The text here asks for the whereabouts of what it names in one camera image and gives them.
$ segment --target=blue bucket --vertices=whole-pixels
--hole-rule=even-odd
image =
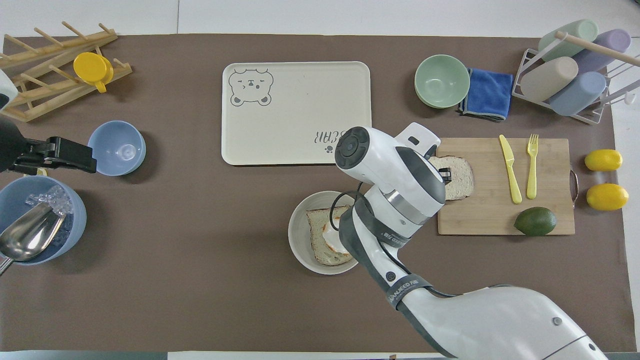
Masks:
[[[69,251],[80,239],[86,225],[86,208],[80,196],[67,185],[47,176],[27,176],[11,182],[0,191],[0,232],[4,231],[19,217],[27,213],[32,206],[26,203],[31,194],[46,193],[52,187],[60,185],[69,196],[74,213],[67,215],[65,222],[71,221],[71,231],[66,239],[53,241],[49,246],[29,261],[16,261],[18,265],[37,265],[55,259]]]

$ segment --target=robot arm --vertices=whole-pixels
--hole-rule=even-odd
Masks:
[[[11,79],[0,70],[0,111],[18,96]],[[35,175],[38,168],[74,168],[95,172],[90,147],[52,136],[46,141],[24,138],[11,121],[0,119],[0,172],[11,170]]]
[[[439,171],[427,160],[440,140],[413,123],[396,138],[354,127],[336,164],[372,184],[340,218],[340,240],[416,331],[447,357],[577,360],[606,357],[546,296],[514,286],[439,297],[398,260],[398,250],[444,205]]]

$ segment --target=green bowl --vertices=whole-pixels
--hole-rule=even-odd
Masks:
[[[462,101],[469,92],[469,72],[453,56],[426,58],[415,71],[415,92],[432,108],[444,109]]]

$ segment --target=black strap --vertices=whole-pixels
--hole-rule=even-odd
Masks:
[[[433,287],[420,275],[410,274],[400,278],[387,290],[387,301],[397,310],[398,303],[409,292],[419,288]]]
[[[389,226],[386,226],[382,221],[378,220],[367,208],[364,201],[357,200],[354,204],[354,208],[358,213],[358,216],[362,220],[364,226],[367,227],[378,241],[382,241],[387,245],[395,248],[401,248],[411,240],[391,230]]]

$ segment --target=light blue bowl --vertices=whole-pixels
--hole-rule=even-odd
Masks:
[[[136,170],[147,153],[142,134],[121,120],[100,125],[91,134],[88,146],[97,160],[96,170],[107,176],[125,175]]]
[[[55,259],[66,253],[80,239],[86,225],[86,209],[80,196],[67,185],[47,176],[27,176],[11,182],[0,191],[0,232],[4,231],[19,217],[26,214],[32,206],[25,203],[29,195],[45,193],[53,186],[60,185],[67,192],[74,213],[68,215],[66,221],[71,221],[71,231],[67,239],[58,243],[50,243],[47,248],[29,261],[16,261],[18,265],[36,265]]]
[[[444,109],[460,103],[471,84],[467,67],[450,55],[426,58],[415,71],[415,92],[432,108]]]

